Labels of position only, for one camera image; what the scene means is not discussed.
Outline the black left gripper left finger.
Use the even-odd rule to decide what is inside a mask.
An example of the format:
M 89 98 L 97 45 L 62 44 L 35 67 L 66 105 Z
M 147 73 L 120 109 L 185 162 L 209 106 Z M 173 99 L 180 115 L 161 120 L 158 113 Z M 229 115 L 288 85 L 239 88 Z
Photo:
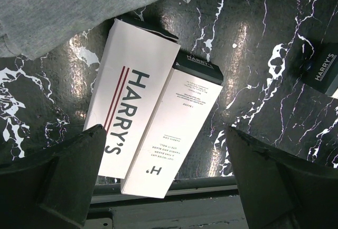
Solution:
M 1 165 L 1 228 L 82 228 L 106 143 L 97 124 Z

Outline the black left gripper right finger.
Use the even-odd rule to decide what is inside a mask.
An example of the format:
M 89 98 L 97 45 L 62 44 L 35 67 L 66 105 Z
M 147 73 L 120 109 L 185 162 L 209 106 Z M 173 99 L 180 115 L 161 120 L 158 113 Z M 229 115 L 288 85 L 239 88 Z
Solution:
M 337 169 L 226 128 L 249 228 L 337 228 Z

